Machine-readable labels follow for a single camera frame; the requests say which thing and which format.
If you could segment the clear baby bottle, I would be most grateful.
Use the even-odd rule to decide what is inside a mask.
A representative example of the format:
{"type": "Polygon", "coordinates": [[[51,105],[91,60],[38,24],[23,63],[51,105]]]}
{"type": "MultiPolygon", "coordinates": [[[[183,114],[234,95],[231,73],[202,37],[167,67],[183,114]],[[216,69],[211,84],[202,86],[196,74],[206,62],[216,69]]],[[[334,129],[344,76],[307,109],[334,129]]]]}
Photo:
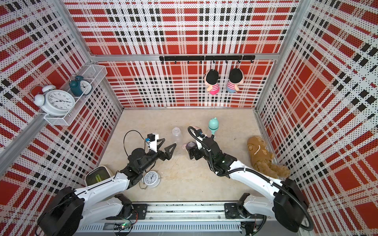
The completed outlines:
{"type": "Polygon", "coordinates": [[[175,143],[179,146],[182,143],[182,132],[180,128],[175,127],[172,129],[172,135],[175,143]]]}
{"type": "Polygon", "coordinates": [[[215,130],[211,130],[211,134],[212,134],[212,135],[211,135],[211,138],[213,138],[213,139],[216,138],[216,136],[215,136],[215,132],[216,132],[215,130]]]}

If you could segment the mint green bottle cap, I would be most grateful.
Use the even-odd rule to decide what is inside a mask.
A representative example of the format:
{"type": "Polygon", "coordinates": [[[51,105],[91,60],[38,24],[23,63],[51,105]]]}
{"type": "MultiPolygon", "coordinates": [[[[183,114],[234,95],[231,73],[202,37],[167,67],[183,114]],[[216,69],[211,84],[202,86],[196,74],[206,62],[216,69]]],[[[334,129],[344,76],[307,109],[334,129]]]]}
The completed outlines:
{"type": "Polygon", "coordinates": [[[219,121],[217,118],[210,119],[208,123],[208,128],[211,130],[211,132],[216,132],[219,128],[219,121]]]}

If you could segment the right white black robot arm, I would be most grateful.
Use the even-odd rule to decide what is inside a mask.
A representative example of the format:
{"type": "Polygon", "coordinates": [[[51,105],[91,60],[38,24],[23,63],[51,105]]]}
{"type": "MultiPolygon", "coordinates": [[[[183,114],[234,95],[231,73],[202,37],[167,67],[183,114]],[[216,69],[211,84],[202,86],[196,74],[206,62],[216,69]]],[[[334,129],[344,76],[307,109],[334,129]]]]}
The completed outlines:
{"type": "Polygon", "coordinates": [[[299,229],[314,229],[315,224],[308,213],[309,202],[295,181],[275,179],[249,168],[237,158],[222,152],[213,138],[189,142],[186,150],[190,159],[205,159],[217,176],[239,181],[262,194],[261,198],[243,194],[238,205],[241,216],[247,218],[260,214],[274,217],[283,227],[295,233],[299,229]]]}

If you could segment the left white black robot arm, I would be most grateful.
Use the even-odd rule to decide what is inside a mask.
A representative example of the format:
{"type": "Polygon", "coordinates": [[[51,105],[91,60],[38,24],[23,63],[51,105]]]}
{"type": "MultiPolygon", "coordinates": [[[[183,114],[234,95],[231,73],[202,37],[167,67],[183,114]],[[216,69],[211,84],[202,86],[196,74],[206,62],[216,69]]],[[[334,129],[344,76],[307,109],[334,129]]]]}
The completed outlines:
{"type": "Polygon", "coordinates": [[[132,188],[157,160],[172,158],[176,143],[160,147],[165,139],[149,134],[148,151],[136,148],[128,156],[127,166],[114,176],[87,187],[60,190],[37,220],[37,228],[47,236],[72,236],[77,230],[107,217],[129,216],[132,202],[123,191],[132,188]]]}

